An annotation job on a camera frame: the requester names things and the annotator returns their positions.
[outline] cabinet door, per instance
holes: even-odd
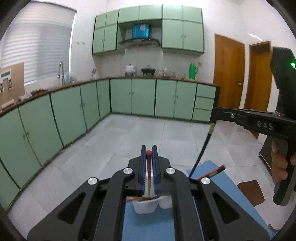
[[[174,118],[191,120],[194,108],[195,91],[196,84],[194,83],[180,81],[177,83]]]
[[[57,127],[66,146],[86,132],[80,87],[61,90],[51,96]]]
[[[202,10],[197,7],[182,6],[183,20],[202,23]]]
[[[104,52],[116,50],[117,24],[105,27]]]
[[[182,6],[163,5],[163,19],[182,20]]]
[[[162,18],[161,5],[144,5],[144,6],[140,6],[139,20],[161,19],[161,18]]]
[[[155,116],[173,117],[176,81],[157,80]]]
[[[183,22],[184,45],[186,50],[204,51],[202,23]]]
[[[131,113],[131,79],[111,79],[112,112]]]
[[[94,31],[93,54],[103,52],[105,27]]]
[[[119,10],[118,23],[137,21],[139,19],[139,6],[126,7]]]
[[[106,25],[117,24],[119,10],[107,12]]]
[[[96,82],[81,85],[80,88],[86,128],[89,130],[100,119]]]
[[[0,118],[0,158],[20,187],[41,167],[25,135],[18,109]]]
[[[63,148],[54,122],[49,95],[28,102],[19,109],[28,139],[43,165]]]
[[[183,48],[182,21],[163,20],[163,48]]]
[[[0,203],[7,209],[11,201],[19,192],[19,188],[11,180],[4,167],[0,164]]]
[[[132,79],[131,112],[154,115],[155,80]]]
[[[104,27],[105,26],[105,23],[106,23],[106,16],[107,14],[106,13],[103,13],[101,15],[98,15],[96,17],[96,23],[94,25],[94,28],[101,28],[101,27]]]
[[[97,82],[101,119],[110,113],[109,80]]]

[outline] window blind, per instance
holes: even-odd
[[[8,27],[0,67],[24,62],[24,82],[55,77],[59,63],[69,69],[69,47],[75,11],[30,2]]]

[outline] countertop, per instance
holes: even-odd
[[[59,90],[63,90],[63,89],[67,89],[67,88],[71,88],[71,87],[75,87],[75,86],[79,86],[79,85],[82,85],[82,84],[87,84],[87,83],[91,83],[91,82],[95,82],[95,81],[101,81],[101,80],[107,80],[107,79],[131,79],[132,77],[128,76],[128,77],[125,77],[125,76],[118,76],[118,77],[106,77],[106,78],[99,78],[99,79],[93,79],[93,80],[79,80],[79,81],[75,81],[74,83],[72,84],[65,84],[65,85],[60,85],[60,86],[55,86],[55,87],[52,87],[52,88],[48,88],[46,91],[43,91],[43,92],[40,92],[40,93],[37,93],[35,95],[33,95],[32,97],[28,98],[28,99],[25,99],[23,101],[18,101],[16,103],[14,103],[13,105],[10,105],[8,107],[6,107],[5,109],[3,110],[0,110],[0,117],[5,115],[6,113],[8,113],[9,111],[12,111],[13,109],[29,102],[29,101],[32,101],[36,98],[39,98],[39,97],[42,97],[44,95],[47,95],[47,94],[50,94],[50,93],[53,93],[53,92],[56,92],[56,91],[59,91]],[[215,87],[218,87],[218,85],[215,85],[215,84],[209,84],[209,83],[205,83],[205,82],[202,82],[202,81],[198,81],[198,80],[180,80],[180,79],[175,79],[175,78],[163,78],[163,77],[152,77],[152,76],[139,76],[139,77],[134,77],[133,79],[160,79],[160,80],[177,80],[177,81],[184,81],[184,82],[190,82],[190,83],[200,83],[200,84],[204,84],[204,85],[210,85],[210,86],[215,86]]]

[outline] metal screw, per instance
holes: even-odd
[[[94,185],[98,182],[98,179],[96,179],[95,177],[91,177],[90,179],[87,180],[89,185]]]
[[[202,179],[202,184],[208,185],[208,184],[210,184],[210,182],[211,182],[211,180],[209,178],[207,178],[207,177],[204,177]]]
[[[172,167],[167,168],[165,171],[167,174],[174,174],[176,172],[176,170]]]
[[[123,169],[123,172],[125,174],[131,174],[133,172],[133,169],[131,169],[130,167],[126,167],[125,169]]]

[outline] faucet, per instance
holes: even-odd
[[[62,85],[65,84],[65,78],[64,78],[64,63],[63,62],[60,62],[59,64],[59,74],[61,72],[61,66],[62,66]]]

